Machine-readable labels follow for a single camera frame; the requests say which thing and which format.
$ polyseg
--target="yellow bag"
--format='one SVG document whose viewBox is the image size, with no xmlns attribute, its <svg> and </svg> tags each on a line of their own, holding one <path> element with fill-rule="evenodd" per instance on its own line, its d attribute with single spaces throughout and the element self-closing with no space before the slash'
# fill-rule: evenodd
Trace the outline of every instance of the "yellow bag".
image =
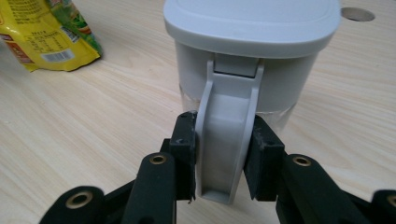
<svg viewBox="0 0 396 224">
<path fill-rule="evenodd" d="M 0 37 L 29 71 L 71 71 L 102 53 L 71 0 L 0 0 Z"/>
</svg>

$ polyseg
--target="wooden table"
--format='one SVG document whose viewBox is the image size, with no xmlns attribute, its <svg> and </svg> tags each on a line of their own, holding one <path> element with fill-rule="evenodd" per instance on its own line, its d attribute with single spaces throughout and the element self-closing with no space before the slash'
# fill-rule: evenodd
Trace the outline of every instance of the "wooden table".
<svg viewBox="0 0 396 224">
<path fill-rule="evenodd" d="M 75 0 L 105 55 L 74 72 L 29 73 L 0 45 L 0 223 L 37 223 L 65 191 L 105 193 L 135 179 L 182 112 L 163 1 Z M 343 0 L 373 21 L 342 19 L 281 135 L 365 200 L 396 188 L 396 2 Z M 231 206 L 177 204 L 178 223 L 277 223 L 242 178 Z"/>
</svg>

